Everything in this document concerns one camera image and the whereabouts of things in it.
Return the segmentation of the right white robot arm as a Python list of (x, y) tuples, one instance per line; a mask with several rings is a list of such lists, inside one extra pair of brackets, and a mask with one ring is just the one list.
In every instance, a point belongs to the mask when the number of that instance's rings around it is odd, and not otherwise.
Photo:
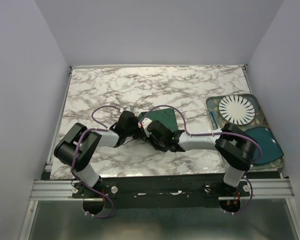
[(160, 121), (148, 118), (143, 120), (139, 127), (145, 134), (145, 140), (159, 151), (218, 151), (228, 163), (220, 183), (220, 191), (226, 196), (237, 192), (240, 180), (249, 171), (252, 162), (262, 156), (257, 141), (230, 123), (212, 132), (196, 134), (185, 130), (171, 131)]

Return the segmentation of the dark green cloth napkin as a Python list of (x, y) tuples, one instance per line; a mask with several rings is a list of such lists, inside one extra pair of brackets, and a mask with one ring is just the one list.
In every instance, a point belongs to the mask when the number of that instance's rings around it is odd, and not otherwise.
[(149, 118), (152, 121), (158, 120), (172, 132), (178, 130), (177, 118), (175, 111), (172, 108), (155, 109), (150, 112), (141, 112), (139, 114), (138, 123), (144, 118)]

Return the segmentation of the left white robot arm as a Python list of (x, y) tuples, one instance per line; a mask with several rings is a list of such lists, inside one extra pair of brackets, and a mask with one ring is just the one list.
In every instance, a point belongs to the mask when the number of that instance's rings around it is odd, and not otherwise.
[(91, 198), (101, 191), (101, 176), (93, 169), (90, 161), (97, 147), (117, 148), (127, 138), (139, 134), (138, 118), (131, 111), (123, 111), (118, 121), (108, 130), (87, 128), (82, 123), (75, 123), (54, 148), (53, 155), (84, 185), (83, 191)]

